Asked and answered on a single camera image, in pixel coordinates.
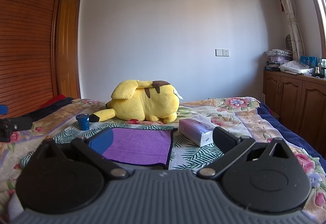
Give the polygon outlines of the wooden side cabinet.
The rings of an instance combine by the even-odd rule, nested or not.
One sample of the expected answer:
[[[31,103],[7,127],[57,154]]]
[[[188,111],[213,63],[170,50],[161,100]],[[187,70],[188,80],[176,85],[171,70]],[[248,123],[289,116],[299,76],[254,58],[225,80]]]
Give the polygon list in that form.
[[[325,157],[325,79],[264,71],[265,104]]]

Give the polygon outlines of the yellow Pikachu plush toy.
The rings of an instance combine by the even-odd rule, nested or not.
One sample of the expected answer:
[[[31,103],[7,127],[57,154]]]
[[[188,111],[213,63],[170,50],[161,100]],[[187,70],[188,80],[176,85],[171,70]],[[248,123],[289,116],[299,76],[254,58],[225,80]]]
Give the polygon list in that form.
[[[103,122],[117,117],[129,121],[163,121],[177,119],[180,100],[177,89],[166,81],[139,81],[130,79],[117,85],[104,110],[89,116],[89,121]]]

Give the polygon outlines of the purple and grey towel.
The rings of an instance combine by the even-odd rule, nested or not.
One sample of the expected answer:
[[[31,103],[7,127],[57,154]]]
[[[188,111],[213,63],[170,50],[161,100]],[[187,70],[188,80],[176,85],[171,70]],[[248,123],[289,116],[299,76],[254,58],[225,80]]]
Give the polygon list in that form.
[[[132,166],[169,168],[174,129],[111,128],[113,143],[104,153],[113,162]]]

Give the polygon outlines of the louvered wooden wardrobe door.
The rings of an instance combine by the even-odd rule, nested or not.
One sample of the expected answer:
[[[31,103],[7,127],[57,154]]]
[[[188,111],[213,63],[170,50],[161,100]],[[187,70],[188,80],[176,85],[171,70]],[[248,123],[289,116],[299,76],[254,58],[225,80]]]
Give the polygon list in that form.
[[[60,0],[1,0],[1,104],[6,117],[58,94],[55,68]]]

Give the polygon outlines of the purple tissue pack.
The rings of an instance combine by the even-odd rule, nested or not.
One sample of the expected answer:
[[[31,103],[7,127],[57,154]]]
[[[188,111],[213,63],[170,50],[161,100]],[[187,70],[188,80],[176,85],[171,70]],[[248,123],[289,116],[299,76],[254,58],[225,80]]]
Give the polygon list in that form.
[[[179,132],[194,142],[197,146],[203,147],[213,143],[213,131],[216,125],[210,119],[202,115],[194,115],[185,119],[179,119]]]

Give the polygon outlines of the small blue cylinder cup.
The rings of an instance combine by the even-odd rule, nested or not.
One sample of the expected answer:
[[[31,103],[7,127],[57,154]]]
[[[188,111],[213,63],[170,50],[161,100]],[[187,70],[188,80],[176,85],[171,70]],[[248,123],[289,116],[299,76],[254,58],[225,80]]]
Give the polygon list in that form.
[[[76,115],[76,120],[78,122],[78,127],[82,131],[89,130],[89,114],[82,113]]]

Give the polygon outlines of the dark red blanket edge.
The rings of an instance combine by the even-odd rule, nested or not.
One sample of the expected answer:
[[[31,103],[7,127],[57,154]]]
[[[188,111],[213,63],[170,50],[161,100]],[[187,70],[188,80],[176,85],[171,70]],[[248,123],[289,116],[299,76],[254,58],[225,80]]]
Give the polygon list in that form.
[[[72,103],[74,98],[72,97],[66,97],[64,95],[59,95],[51,100],[47,101],[45,104],[43,104],[39,109],[32,111],[25,116],[28,116],[32,119],[33,122],[36,122],[54,112],[59,110],[60,108],[69,105]]]

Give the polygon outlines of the white wall switch socket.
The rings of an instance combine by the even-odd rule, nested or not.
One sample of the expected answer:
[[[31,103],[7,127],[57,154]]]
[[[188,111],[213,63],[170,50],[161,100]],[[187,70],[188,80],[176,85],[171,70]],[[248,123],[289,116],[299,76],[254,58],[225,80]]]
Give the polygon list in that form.
[[[216,56],[229,57],[229,50],[228,49],[216,49]]]

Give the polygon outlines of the floral bed blanket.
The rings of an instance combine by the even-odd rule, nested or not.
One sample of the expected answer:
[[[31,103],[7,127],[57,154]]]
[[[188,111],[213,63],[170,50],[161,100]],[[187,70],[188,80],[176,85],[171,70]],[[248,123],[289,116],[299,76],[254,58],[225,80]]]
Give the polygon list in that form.
[[[178,122],[163,124],[150,121],[122,121],[112,119],[92,124],[87,131],[79,130],[76,115],[94,113],[105,108],[103,102],[90,99],[61,100],[27,131],[15,132],[9,143],[1,144],[1,221],[10,219],[8,204],[15,192],[15,184],[22,169],[45,138],[66,142],[77,136],[90,137],[104,128],[152,128],[167,130],[177,127]],[[304,206],[305,213],[318,223],[325,222],[325,160],[304,139],[279,123],[266,105],[252,97],[208,99],[183,103],[178,118],[202,115],[212,123],[223,127],[235,136],[250,136],[267,143],[275,137],[284,138],[298,159],[312,184],[312,191]],[[175,132],[172,140],[170,169],[197,171],[221,156],[215,145],[199,147],[186,136]]]

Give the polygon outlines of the folded white cloth bundle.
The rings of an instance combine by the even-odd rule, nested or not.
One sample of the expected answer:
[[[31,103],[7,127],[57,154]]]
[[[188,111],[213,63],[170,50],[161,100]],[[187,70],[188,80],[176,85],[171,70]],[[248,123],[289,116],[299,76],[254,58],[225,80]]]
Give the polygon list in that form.
[[[299,61],[289,61],[279,66],[281,72],[293,75],[311,75],[314,68],[311,68]]]

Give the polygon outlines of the wooden room door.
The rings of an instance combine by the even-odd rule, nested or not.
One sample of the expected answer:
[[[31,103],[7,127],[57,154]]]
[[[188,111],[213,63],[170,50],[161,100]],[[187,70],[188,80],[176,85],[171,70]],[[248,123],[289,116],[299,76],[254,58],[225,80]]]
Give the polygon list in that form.
[[[61,0],[57,19],[56,74],[60,94],[80,98],[78,20],[80,0]]]

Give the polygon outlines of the stack of folded clothes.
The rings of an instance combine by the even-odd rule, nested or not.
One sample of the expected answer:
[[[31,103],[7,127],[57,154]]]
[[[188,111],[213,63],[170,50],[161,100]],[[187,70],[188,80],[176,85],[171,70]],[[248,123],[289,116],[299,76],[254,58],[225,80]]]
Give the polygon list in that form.
[[[280,66],[286,62],[293,60],[293,52],[291,50],[272,49],[265,52],[266,54],[266,71],[281,71]]]

